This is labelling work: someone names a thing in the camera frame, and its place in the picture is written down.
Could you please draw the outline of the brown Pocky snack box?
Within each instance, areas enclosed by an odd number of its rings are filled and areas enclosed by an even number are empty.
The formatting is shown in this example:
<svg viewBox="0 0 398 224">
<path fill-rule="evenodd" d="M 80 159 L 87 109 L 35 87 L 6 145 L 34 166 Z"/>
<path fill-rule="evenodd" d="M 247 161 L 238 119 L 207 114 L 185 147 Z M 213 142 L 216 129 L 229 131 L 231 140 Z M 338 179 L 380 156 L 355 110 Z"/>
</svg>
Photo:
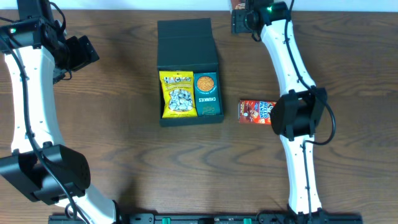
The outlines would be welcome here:
<svg viewBox="0 0 398 224">
<path fill-rule="evenodd" d="M 230 10 L 235 9 L 245 9 L 246 8 L 246 0 L 230 0 L 229 2 Z"/>
</svg>

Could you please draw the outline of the teal Chunkies cookie box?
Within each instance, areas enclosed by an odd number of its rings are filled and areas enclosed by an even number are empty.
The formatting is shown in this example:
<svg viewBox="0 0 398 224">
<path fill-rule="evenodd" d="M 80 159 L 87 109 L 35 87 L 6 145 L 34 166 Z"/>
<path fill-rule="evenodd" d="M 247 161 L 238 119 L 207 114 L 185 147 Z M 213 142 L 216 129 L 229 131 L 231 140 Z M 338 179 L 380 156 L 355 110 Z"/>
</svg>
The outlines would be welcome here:
<svg viewBox="0 0 398 224">
<path fill-rule="evenodd" d="M 199 116 L 221 113 L 218 80 L 215 72 L 194 74 L 195 104 Z"/>
</svg>

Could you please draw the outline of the yellow Hacks candy bag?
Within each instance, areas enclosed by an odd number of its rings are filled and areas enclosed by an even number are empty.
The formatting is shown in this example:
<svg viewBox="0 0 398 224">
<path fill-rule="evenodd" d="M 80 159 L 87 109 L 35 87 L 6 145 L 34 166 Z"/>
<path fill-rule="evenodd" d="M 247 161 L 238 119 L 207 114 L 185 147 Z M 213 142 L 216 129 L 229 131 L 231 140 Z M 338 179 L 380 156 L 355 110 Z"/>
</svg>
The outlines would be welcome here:
<svg viewBox="0 0 398 224">
<path fill-rule="evenodd" d="M 194 74 L 186 71 L 160 71 L 164 96 L 163 119 L 197 117 Z"/>
</svg>

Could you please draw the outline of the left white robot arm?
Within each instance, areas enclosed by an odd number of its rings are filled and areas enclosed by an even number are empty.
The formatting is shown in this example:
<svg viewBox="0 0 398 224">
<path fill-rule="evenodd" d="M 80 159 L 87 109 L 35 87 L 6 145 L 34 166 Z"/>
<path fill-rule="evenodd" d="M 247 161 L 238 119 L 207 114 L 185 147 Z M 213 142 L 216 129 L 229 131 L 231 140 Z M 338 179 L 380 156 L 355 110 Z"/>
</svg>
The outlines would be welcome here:
<svg viewBox="0 0 398 224">
<path fill-rule="evenodd" d="M 60 222 L 122 223 L 114 200 L 91 183 L 86 157 L 65 145 L 53 87 L 97 61 L 86 36 L 67 37 L 54 2 L 18 0 L 19 19 L 1 27 L 1 53 L 9 69 L 14 103 L 11 155 L 1 175 L 31 202 L 64 209 Z"/>
</svg>

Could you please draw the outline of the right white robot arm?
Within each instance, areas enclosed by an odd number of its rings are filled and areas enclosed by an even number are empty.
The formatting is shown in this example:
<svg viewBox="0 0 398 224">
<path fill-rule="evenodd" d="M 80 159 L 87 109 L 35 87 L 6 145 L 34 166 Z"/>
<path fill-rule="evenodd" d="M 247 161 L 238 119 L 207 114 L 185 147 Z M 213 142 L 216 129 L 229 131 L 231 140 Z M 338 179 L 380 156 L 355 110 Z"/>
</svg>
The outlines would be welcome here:
<svg viewBox="0 0 398 224">
<path fill-rule="evenodd" d="M 271 109 L 271 126 L 284 147 L 289 174 L 287 223 L 320 223 L 322 205 L 313 165 L 315 129 L 327 93 L 317 88 L 297 47 L 291 8 L 285 2 L 246 1 L 232 10 L 233 34 L 250 33 L 268 50 L 279 83 L 280 98 Z"/>
</svg>

